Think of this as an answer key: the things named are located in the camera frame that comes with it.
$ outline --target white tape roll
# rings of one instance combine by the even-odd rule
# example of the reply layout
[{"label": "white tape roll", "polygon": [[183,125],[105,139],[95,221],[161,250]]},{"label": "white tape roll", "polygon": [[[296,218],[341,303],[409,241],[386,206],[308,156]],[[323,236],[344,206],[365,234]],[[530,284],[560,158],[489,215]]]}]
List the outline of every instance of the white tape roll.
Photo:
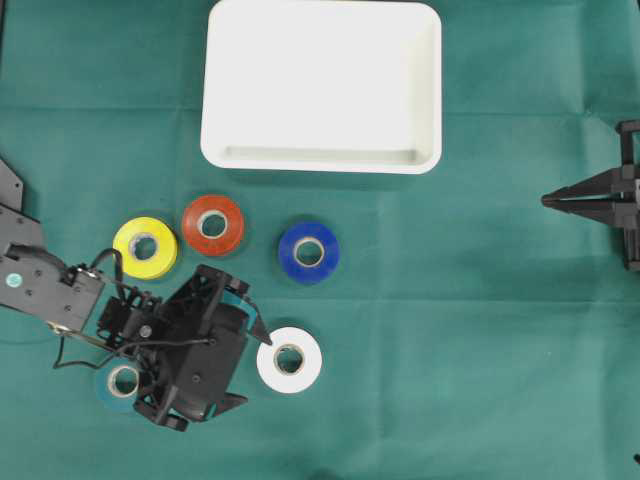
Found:
[{"label": "white tape roll", "polygon": [[[284,327],[271,332],[273,345],[260,344],[258,349],[258,373],[276,392],[298,393],[316,381],[322,369],[322,352],[318,342],[304,330]],[[285,350],[295,350],[302,362],[294,372],[287,372],[278,365],[278,355]]]}]

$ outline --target screw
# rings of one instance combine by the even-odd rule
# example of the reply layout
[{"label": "screw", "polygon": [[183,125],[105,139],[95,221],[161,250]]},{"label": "screw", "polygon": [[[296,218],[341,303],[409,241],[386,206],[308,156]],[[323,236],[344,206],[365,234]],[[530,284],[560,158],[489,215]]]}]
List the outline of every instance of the screw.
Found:
[{"label": "screw", "polygon": [[8,287],[18,288],[20,285],[22,285],[22,275],[20,275],[19,273],[10,273],[9,275],[7,275],[5,283]]},{"label": "screw", "polygon": [[138,333],[140,333],[142,338],[149,338],[152,332],[153,330],[149,325],[143,325],[140,327],[140,331]]}]

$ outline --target black cable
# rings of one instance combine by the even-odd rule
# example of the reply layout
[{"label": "black cable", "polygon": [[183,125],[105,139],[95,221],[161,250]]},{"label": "black cable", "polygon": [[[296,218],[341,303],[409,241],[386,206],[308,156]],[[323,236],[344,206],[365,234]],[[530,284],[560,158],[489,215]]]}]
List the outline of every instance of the black cable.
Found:
[{"label": "black cable", "polygon": [[116,285],[116,291],[118,292],[118,297],[120,298],[120,300],[124,302],[125,301],[124,288],[121,285],[122,278],[123,278],[122,253],[120,253],[115,248],[105,248],[102,252],[98,254],[98,256],[93,260],[93,262],[91,262],[91,265],[89,266],[89,268],[93,270],[98,265],[100,265],[105,259],[107,259],[112,255],[113,255],[114,264],[115,264],[114,270],[115,270],[116,281],[114,283]]},{"label": "black cable", "polygon": [[215,338],[198,338],[198,339],[191,339],[191,340],[183,340],[179,342],[174,342],[171,340],[149,340],[149,341],[131,342],[114,350],[111,355],[108,355],[104,360],[102,360],[102,362],[98,364],[86,362],[84,360],[74,360],[71,362],[60,363],[60,361],[62,360],[62,356],[64,354],[64,336],[61,336],[60,348],[58,349],[58,356],[56,357],[56,361],[53,363],[53,369],[57,370],[59,368],[72,367],[75,365],[75,366],[92,368],[93,370],[100,370],[107,363],[109,363],[109,361],[111,361],[111,359],[113,359],[114,357],[125,356],[125,357],[131,358],[131,355],[127,355],[125,351],[132,347],[145,347],[149,345],[157,345],[162,347],[185,347],[187,345],[198,345],[201,343],[214,345],[216,343],[216,340]]},{"label": "black cable", "polygon": [[115,354],[112,353],[111,355],[109,355],[107,358],[105,358],[99,364],[95,364],[95,363],[91,363],[91,362],[85,362],[84,360],[74,360],[72,362],[60,363],[60,360],[62,360],[62,355],[63,354],[64,354],[64,335],[60,337],[60,348],[58,349],[58,356],[56,357],[56,361],[53,362],[53,369],[54,370],[58,370],[59,368],[64,368],[64,367],[72,367],[74,365],[78,365],[78,366],[82,366],[82,367],[88,367],[88,368],[92,368],[94,370],[100,370],[102,367],[104,367],[109,362],[109,360],[111,360],[113,357],[115,357]]}]

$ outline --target plastic tray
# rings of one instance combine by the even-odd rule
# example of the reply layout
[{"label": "plastic tray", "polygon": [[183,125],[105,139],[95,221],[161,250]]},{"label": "plastic tray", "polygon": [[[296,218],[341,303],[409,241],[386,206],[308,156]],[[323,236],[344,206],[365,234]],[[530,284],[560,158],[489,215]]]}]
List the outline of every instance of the plastic tray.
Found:
[{"label": "plastic tray", "polygon": [[442,148],[441,48],[420,3],[222,0],[202,152],[225,168],[427,172]]}]

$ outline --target table surface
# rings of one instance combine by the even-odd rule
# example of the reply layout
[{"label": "table surface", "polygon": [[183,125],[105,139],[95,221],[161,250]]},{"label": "table surface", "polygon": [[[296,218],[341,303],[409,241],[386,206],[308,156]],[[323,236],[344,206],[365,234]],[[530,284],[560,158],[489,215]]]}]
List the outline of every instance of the table surface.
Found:
[{"label": "table surface", "polygon": [[[640,117],[635,0],[433,0],[443,21],[444,154],[423,176],[232,171],[199,150],[212,0],[8,0],[0,154],[49,249],[89,261],[132,217],[175,230],[198,195],[231,196],[242,247],[181,245],[251,285],[269,328],[317,339],[317,383],[263,385],[186,434],[106,411],[93,373],[52,371],[57,340],[0,314],[7,478],[620,479],[640,473],[640,277],[619,236],[544,209],[543,193],[619,162]],[[276,244],[300,219],[341,242],[333,277],[297,285]],[[99,359],[80,343],[73,357]]]}]

